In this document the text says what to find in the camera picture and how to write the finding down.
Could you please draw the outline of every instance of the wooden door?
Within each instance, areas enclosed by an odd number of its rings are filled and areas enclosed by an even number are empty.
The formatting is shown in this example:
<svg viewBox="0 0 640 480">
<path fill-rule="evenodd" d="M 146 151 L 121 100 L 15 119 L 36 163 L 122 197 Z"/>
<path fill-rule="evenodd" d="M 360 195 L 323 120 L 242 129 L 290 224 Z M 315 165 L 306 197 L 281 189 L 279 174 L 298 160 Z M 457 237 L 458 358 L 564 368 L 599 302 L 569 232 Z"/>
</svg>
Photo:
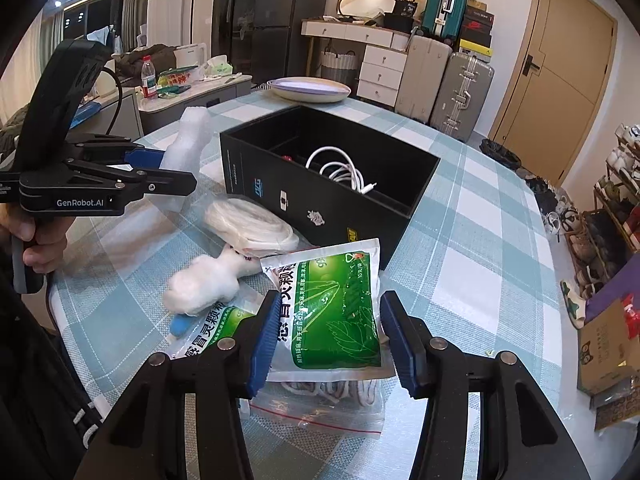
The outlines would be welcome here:
<svg viewBox="0 0 640 480">
<path fill-rule="evenodd" d="M 558 184 L 606 86 L 614 20 L 590 0 L 539 0 L 524 63 L 494 139 Z"/>
</svg>

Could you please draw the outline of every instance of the checkered tablecloth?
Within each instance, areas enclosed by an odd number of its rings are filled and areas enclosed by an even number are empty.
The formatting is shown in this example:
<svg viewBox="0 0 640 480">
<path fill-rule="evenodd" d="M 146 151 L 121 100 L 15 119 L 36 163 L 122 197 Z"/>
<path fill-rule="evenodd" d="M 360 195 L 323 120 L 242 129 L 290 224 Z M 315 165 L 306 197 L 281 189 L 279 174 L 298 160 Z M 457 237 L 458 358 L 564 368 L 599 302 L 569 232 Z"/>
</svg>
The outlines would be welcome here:
<svg viewBox="0 0 640 480">
<path fill-rule="evenodd" d="M 257 92 L 210 108 L 215 133 L 189 203 L 222 192 L 218 133 L 292 103 Z M 558 404 L 561 331 L 558 288 L 538 206 L 516 174 L 423 124 L 356 100 L 317 108 L 395 136 L 441 158 L 383 277 L 408 313 L 465 352 L 515 352 L 552 405 Z M 141 140 L 165 149 L 173 123 Z M 190 208 L 163 215 L 142 200 L 121 218 L 78 219 L 50 300 L 69 355 L 102 413 L 140 365 L 168 345 L 162 308 L 167 279 L 222 242 L 199 227 Z M 245 280 L 264 293 L 264 275 Z M 385 381 L 379 440 L 283 426 L 255 414 L 243 423 L 260 479 L 404 480 L 411 471 L 425 401 Z M 465 477 L 478 467 L 479 397 L 470 396 Z M 194 457 L 190 457 L 193 471 Z"/>
</svg>

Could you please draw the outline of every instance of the human hand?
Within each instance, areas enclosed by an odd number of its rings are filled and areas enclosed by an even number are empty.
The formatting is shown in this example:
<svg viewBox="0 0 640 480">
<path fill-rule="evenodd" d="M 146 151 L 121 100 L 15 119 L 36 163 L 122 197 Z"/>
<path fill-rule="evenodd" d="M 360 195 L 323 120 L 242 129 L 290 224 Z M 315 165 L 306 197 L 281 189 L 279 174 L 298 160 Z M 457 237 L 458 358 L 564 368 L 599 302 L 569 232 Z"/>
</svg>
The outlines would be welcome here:
<svg viewBox="0 0 640 480">
<path fill-rule="evenodd" d="M 0 244 L 9 247 L 10 235 L 37 245 L 25 249 L 22 260 L 38 274 L 47 274 L 62 263 L 66 232 L 75 218 L 57 217 L 36 229 L 35 220 L 19 204 L 0 204 Z"/>
</svg>

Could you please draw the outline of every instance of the silver suitcase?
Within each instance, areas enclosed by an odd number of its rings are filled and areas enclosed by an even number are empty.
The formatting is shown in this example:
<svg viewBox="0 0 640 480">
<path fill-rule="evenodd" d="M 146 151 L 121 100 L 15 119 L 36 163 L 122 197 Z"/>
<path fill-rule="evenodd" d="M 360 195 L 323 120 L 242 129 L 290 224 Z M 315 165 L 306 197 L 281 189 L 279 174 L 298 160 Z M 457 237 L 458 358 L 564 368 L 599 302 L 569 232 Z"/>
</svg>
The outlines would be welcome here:
<svg viewBox="0 0 640 480">
<path fill-rule="evenodd" d="M 494 69 L 478 58 L 461 52 L 451 56 L 430 126 L 467 142 L 478 122 L 493 78 Z"/>
<path fill-rule="evenodd" d="M 402 81 L 396 99 L 396 113 L 429 122 L 451 47 L 421 36 L 409 44 Z"/>
</svg>

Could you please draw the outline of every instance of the blue toy part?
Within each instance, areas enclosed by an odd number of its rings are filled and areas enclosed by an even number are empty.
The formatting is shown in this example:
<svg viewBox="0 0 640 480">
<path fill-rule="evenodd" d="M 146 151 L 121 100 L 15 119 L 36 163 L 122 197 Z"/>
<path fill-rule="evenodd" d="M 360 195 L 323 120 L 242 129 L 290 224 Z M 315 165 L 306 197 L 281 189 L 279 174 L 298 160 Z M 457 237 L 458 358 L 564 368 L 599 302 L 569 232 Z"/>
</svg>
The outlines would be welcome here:
<svg viewBox="0 0 640 480">
<path fill-rule="evenodd" d="M 280 293 L 274 290 L 267 293 L 267 296 L 260 306 L 260 311 L 267 308 L 269 309 L 269 313 L 267 314 L 263 329 L 258 335 L 254 352 L 251 354 L 250 374 L 246 383 L 246 389 L 250 398 L 255 397 L 267 381 L 267 374 L 271 367 L 271 359 L 273 359 L 273 353 L 276 350 L 276 343 L 278 342 L 281 307 L 282 298 L 280 297 Z"/>
<path fill-rule="evenodd" d="M 162 150 L 152 150 L 150 148 L 136 148 L 132 152 L 127 152 L 124 162 L 133 168 L 150 168 L 157 170 L 160 167 L 164 152 Z"/>
<path fill-rule="evenodd" d="M 182 337 L 197 319 L 186 314 L 175 314 L 169 325 L 169 332 L 176 337 Z"/>
</svg>

